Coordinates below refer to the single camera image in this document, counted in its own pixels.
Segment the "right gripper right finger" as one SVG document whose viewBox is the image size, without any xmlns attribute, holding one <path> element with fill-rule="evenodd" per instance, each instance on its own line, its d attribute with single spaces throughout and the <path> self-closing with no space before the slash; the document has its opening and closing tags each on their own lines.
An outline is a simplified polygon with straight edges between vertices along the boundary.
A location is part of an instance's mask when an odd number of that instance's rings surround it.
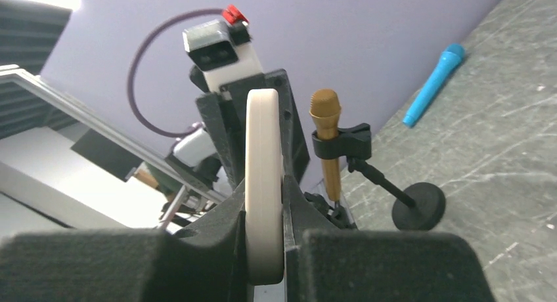
<svg viewBox="0 0 557 302">
<path fill-rule="evenodd" d="M 342 230 L 282 183 L 287 301 L 494 301 L 472 247 L 444 232 Z"/>
</svg>

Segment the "beige phone case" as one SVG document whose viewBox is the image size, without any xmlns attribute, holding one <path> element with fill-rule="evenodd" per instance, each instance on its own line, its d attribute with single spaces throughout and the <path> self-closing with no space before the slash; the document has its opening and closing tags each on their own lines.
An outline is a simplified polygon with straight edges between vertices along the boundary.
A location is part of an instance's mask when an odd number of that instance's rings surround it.
<svg viewBox="0 0 557 302">
<path fill-rule="evenodd" d="M 253 89 L 246 103 L 246 257 L 250 282 L 276 284 L 284 273 L 279 96 Z"/>
</svg>

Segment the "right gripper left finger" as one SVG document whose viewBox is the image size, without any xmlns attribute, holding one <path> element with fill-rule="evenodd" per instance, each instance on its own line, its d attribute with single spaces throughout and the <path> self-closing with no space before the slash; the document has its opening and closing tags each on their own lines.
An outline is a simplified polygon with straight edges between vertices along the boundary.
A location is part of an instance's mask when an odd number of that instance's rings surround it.
<svg viewBox="0 0 557 302">
<path fill-rule="evenodd" d="M 68 229 L 1 243 L 2 301 L 246 301 L 244 185 L 172 235 Z"/>
</svg>

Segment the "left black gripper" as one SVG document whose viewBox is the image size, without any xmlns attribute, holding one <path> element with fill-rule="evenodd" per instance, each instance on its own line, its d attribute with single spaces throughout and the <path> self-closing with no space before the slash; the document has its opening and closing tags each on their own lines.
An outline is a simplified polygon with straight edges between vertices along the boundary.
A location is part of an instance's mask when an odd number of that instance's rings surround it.
<svg viewBox="0 0 557 302">
<path fill-rule="evenodd" d="M 310 157 L 286 70 L 220 83 L 216 92 L 197 66 L 189 77 L 203 92 L 196 106 L 233 188 L 257 171 L 302 182 Z"/>
</svg>

